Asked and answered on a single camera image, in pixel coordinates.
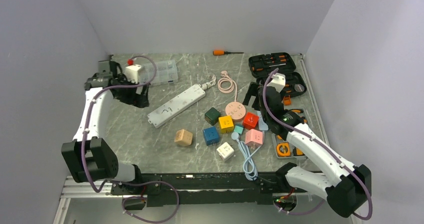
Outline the pink round socket base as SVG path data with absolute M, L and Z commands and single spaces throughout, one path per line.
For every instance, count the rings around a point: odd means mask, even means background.
M 230 116 L 233 121 L 240 122 L 244 119 L 247 111 L 243 104 L 233 101 L 226 105 L 225 113 Z

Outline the red cube adapter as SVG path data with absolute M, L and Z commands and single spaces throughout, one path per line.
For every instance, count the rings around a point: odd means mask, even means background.
M 252 113 L 252 112 L 247 112 L 243 121 L 242 121 L 242 125 L 245 129 L 247 130 L 251 130 L 251 129 L 255 129 L 257 124 L 259 122 L 259 116 Z

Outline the light blue power strip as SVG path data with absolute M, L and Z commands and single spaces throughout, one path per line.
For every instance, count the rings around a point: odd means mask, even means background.
M 258 119 L 258 129 L 260 131 L 268 131 L 269 127 L 268 127 L 267 123 L 263 120 L 263 116 L 262 116 L 261 112 L 257 111 L 256 113 L 259 117 L 259 119 Z

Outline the black tool case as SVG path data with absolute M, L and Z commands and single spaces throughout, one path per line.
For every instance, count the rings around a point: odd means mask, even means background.
M 302 76 L 297 73 L 296 65 L 292 57 L 286 52 L 261 54 L 248 59 L 248 66 L 256 83 L 263 84 L 269 74 L 278 69 L 278 73 L 285 76 L 285 88 L 287 96 L 298 97 L 306 93 L 307 87 Z

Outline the teal cube adapter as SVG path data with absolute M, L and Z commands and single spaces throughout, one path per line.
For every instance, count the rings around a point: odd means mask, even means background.
M 235 133 L 238 133 L 239 135 L 242 135 L 243 134 L 243 131 L 244 131 L 244 127 L 241 124 L 235 124 L 233 131 Z

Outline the yellow cube adapter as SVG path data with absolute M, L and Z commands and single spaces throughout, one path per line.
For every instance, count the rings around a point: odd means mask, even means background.
M 235 125 L 231 116 L 227 115 L 219 117 L 218 123 L 222 134 L 232 133 L 234 131 Z

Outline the pink cube socket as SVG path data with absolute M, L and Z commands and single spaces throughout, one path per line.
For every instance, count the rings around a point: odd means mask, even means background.
M 264 142 L 264 133 L 256 129 L 250 129 L 245 134 L 245 144 L 252 148 L 256 149 L 263 145 Z

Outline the light blue round plug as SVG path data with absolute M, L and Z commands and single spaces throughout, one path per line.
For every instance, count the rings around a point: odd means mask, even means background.
M 231 134 L 231 138 L 232 138 L 233 140 L 237 141 L 237 140 L 239 140 L 239 139 L 240 139 L 240 135 L 239 135 L 239 133 L 237 133 L 237 132 L 232 132 L 232 134 Z

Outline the dark green cube adapter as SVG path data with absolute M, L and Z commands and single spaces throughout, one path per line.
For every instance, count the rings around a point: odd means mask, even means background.
M 205 120 L 212 126 L 214 126 L 219 121 L 220 116 L 221 116 L 221 113 L 214 107 L 210 108 L 204 114 Z

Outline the white plug with cord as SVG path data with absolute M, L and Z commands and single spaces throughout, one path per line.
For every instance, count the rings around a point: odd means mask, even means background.
M 217 79 L 216 79 L 216 76 L 215 75 L 210 76 L 210 81 L 208 81 L 206 83 L 203 83 L 201 85 L 202 90 L 208 90 L 211 87 L 215 86 L 216 85 L 216 81 L 217 81 Z

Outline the dark blue cube adapter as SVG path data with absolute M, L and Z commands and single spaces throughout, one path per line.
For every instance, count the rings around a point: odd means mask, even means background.
M 207 146 L 214 145 L 220 142 L 220 135 L 216 127 L 205 128 L 202 131 L 205 144 Z

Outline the grey tool case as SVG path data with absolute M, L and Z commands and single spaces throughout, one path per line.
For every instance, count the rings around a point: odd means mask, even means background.
M 275 155 L 278 159 L 304 160 L 307 158 L 299 148 L 296 148 L 286 140 L 283 140 L 281 136 L 272 133 L 271 140 Z

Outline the white cube adapter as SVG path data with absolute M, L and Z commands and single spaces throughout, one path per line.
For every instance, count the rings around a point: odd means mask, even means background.
M 231 158 L 235 153 L 235 150 L 228 142 L 221 144 L 216 151 L 224 162 Z

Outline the white long power strip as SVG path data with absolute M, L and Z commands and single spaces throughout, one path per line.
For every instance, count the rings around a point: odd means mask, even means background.
M 155 128 L 159 128 L 187 108 L 205 97 L 206 92 L 199 84 L 195 84 L 186 89 L 176 97 L 172 98 L 162 106 L 150 112 L 148 122 Z

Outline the orange cube adapter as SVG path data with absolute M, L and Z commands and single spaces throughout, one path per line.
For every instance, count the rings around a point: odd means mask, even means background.
M 174 142 L 180 146 L 186 147 L 192 144 L 193 134 L 186 129 L 180 129 L 176 132 Z

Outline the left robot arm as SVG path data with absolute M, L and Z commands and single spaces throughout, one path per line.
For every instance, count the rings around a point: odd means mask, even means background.
M 143 66 L 128 60 L 123 68 L 118 62 L 99 62 L 99 71 L 84 84 L 85 105 L 76 134 L 61 147 L 61 154 L 77 183 L 97 180 L 124 182 L 131 194 L 144 187 L 137 165 L 121 163 L 105 140 L 106 125 L 111 103 L 121 103 L 137 108 L 149 106 L 149 82 L 141 82 Z

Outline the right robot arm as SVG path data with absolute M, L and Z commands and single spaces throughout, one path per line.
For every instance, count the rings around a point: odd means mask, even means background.
M 282 192 L 291 188 L 307 191 L 326 201 L 341 217 L 354 215 L 358 219 L 369 220 L 373 215 L 370 169 L 343 158 L 320 139 L 298 114 L 286 110 L 281 96 L 284 85 L 285 76 L 274 70 L 263 84 L 249 84 L 242 103 L 248 105 L 250 98 L 255 97 L 252 107 L 261 112 L 269 130 L 299 148 L 322 175 L 295 163 L 287 163 L 275 172 L 276 187 Z

